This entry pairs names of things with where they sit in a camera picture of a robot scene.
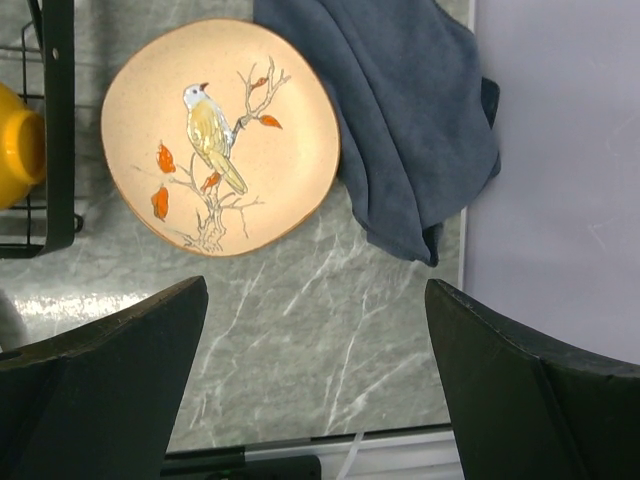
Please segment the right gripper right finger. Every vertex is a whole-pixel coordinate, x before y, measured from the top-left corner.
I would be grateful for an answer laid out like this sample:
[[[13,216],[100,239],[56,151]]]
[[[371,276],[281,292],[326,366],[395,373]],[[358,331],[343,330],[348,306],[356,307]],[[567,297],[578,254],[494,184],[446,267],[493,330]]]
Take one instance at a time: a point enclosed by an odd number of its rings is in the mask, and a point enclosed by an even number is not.
[[[425,307],[465,478],[638,478],[638,365],[559,341],[439,279]]]

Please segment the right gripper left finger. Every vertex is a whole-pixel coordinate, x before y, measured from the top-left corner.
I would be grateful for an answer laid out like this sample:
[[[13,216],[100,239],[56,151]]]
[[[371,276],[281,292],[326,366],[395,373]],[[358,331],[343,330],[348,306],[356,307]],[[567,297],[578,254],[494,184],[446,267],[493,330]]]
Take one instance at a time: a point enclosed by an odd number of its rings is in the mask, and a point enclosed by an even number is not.
[[[2,353],[2,478],[159,478],[207,305],[194,276]]]

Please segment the orange bowl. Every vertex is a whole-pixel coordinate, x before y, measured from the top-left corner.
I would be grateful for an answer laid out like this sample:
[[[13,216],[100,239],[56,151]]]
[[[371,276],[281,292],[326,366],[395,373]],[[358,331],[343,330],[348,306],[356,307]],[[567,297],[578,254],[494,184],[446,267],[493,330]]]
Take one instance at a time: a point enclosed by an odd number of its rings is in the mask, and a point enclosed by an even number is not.
[[[24,200],[46,175],[44,118],[1,84],[1,209]]]

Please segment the beige bird plate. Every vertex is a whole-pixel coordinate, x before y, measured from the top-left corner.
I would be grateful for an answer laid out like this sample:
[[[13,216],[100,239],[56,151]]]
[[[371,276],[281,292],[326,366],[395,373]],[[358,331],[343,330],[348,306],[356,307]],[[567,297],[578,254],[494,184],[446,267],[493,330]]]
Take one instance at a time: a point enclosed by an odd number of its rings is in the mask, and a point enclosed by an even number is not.
[[[245,20],[211,18],[136,52],[101,109],[107,165],[153,233],[209,257],[283,237],[327,197],[336,114],[302,55]]]

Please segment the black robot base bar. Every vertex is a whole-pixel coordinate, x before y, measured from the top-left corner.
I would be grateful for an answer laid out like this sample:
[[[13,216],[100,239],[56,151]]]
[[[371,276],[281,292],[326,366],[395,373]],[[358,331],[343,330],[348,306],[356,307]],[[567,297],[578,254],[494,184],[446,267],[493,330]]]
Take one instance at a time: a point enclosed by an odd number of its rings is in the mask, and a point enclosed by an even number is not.
[[[255,455],[244,447],[167,453],[160,479],[310,479],[322,478],[316,455]]]

